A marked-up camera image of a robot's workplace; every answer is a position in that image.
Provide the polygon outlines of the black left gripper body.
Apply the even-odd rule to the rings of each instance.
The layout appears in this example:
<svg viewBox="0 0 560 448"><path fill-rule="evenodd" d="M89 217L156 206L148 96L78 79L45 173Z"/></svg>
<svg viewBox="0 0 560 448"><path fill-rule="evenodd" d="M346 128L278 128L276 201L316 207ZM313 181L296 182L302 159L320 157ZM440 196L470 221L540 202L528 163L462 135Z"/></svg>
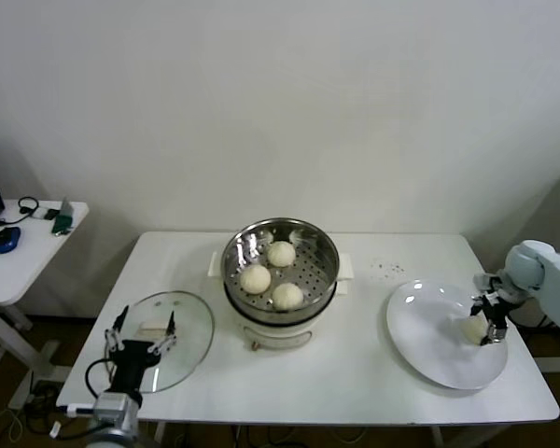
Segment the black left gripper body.
<svg viewBox="0 0 560 448"><path fill-rule="evenodd" d="M139 394L139 389L147 369L155 367L161 361L161 354L151 349L147 341L125 340L123 349L116 350L110 357L115 365L115 373L108 392Z"/></svg>

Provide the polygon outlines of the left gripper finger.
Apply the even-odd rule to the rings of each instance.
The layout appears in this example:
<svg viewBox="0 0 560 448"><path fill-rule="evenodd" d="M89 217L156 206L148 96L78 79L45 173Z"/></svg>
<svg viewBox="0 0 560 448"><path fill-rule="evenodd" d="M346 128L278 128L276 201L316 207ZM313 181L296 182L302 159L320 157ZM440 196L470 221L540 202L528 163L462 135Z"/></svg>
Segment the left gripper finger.
<svg viewBox="0 0 560 448"><path fill-rule="evenodd" d="M175 325L175 312L171 312L164 336L154 342L147 352L153 356L163 356L170 351L173 345L176 344L176 325Z"/></svg>
<svg viewBox="0 0 560 448"><path fill-rule="evenodd" d="M126 305L122 312L116 317L113 326L105 330L105 350L108 354L116 353L124 349L124 343L121 339L120 332L128 311L129 306Z"/></svg>

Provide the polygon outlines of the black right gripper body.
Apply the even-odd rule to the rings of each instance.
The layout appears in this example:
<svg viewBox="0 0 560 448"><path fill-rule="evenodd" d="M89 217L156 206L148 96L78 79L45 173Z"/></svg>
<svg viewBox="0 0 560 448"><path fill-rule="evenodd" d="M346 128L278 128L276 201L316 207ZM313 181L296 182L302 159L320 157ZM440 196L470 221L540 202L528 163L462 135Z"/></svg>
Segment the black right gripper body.
<svg viewBox="0 0 560 448"><path fill-rule="evenodd" d="M509 313L509 304L502 300L498 295L482 296L483 313L487 320L495 327L495 329L506 329L506 317Z"/></svg>

